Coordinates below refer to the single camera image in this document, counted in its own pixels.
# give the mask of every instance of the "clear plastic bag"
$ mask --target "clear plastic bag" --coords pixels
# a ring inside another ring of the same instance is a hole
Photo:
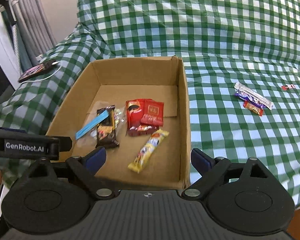
[[[111,104],[104,101],[96,101],[93,105],[92,109],[87,115],[87,119],[84,122],[84,125],[87,125],[89,122],[91,122],[95,117],[97,117],[97,110],[101,108],[105,108],[107,106],[110,106]],[[114,122],[115,122],[115,131],[116,135],[119,133],[119,131],[122,129],[122,127],[126,123],[126,109],[125,107],[121,108],[115,108],[114,109]],[[77,140],[77,145],[79,147],[82,146],[95,146],[97,144],[97,127],[93,127],[89,132],[87,132],[84,136],[79,138]]]

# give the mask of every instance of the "yellow snack bar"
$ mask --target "yellow snack bar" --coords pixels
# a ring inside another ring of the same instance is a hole
[[[137,157],[134,159],[132,163],[128,165],[128,169],[139,173],[143,170],[143,168],[148,163],[148,160],[153,153],[153,151],[157,148],[157,146],[163,141],[165,137],[169,135],[169,132],[163,131],[161,129],[155,131],[150,139],[147,141],[145,146],[140,150]]]

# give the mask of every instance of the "checkered tablecloth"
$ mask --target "checkered tablecloth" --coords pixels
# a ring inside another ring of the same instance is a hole
[[[300,206],[300,0],[78,0],[78,8],[74,32],[45,54],[63,68],[0,105],[0,126],[44,134],[92,60],[177,55],[192,147],[234,162],[258,157]],[[273,101],[272,111],[244,109],[237,81]],[[27,164],[2,160],[6,181]]]

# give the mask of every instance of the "metal screw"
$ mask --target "metal screw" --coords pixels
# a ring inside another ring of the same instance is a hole
[[[97,195],[100,197],[109,197],[112,194],[112,191],[108,188],[101,188],[97,190]]]
[[[197,197],[200,195],[200,191],[195,188],[186,189],[185,195],[188,197]]]

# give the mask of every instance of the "red candy wrapper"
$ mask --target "red candy wrapper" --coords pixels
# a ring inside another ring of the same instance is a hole
[[[243,103],[243,107],[246,108],[246,109],[249,109],[250,111],[256,113],[259,116],[263,115],[263,109],[260,109],[260,108],[256,107],[255,105],[249,103],[249,101],[245,101]]]
[[[145,99],[144,114],[140,122],[142,124],[163,126],[163,103]]]
[[[290,84],[290,85],[285,85],[281,87],[283,90],[288,90],[288,89],[295,89],[296,87],[294,86],[294,84]]]
[[[159,129],[158,126],[144,125],[140,122],[144,115],[145,99],[135,99],[126,101],[127,109],[127,134],[130,136],[138,136],[144,134],[152,134]]]

